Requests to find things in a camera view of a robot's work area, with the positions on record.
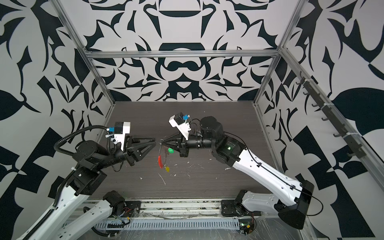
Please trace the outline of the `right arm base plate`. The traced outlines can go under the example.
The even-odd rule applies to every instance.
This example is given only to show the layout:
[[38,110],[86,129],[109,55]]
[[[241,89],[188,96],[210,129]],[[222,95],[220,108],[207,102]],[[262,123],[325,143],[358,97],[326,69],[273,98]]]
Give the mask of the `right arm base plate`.
[[221,215],[224,217],[247,216],[249,211],[236,200],[221,200]]

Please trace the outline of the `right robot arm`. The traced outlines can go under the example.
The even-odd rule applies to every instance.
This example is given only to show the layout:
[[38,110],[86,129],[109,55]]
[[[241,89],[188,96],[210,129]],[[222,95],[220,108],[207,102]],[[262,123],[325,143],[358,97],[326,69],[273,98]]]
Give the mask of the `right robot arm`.
[[224,131],[213,116],[202,118],[200,130],[195,134],[188,115],[173,115],[169,123],[179,132],[162,140],[162,146],[179,152],[182,158],[188,157],[192,149],[210,149],[217,161],[248,175],[271,192],[257,197],[250,191],[240,191],[236,201],[241,211],[276,214],[287,225],[298,230],[304,228],[313,199],[312,183],[292,179],[262,161],[240,137]]

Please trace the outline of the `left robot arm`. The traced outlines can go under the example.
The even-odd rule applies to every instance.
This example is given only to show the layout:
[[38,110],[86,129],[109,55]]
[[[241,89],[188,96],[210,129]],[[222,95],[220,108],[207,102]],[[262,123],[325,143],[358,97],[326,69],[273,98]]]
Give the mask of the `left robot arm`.
[[115,151],[108,151],[94,141],[82,143],[71,157],[77,166],[60,184],[53,204],[23,234],[21,240],[77,240],[100,221],[126,214],[125,198],[117,191],[106,193],[92,208],[66,224],[72,213],[91,196],[107,175],[103,169],[127,161],[131,166],[141,161],[154,147],[154,137],[125,136]]

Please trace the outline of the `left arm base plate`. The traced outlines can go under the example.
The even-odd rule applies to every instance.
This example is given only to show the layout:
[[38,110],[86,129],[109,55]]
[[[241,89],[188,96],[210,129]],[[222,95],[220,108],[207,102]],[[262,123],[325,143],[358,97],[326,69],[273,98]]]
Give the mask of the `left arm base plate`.
[[141,201],[125,201],[120,217],[131,217],[141,212]]

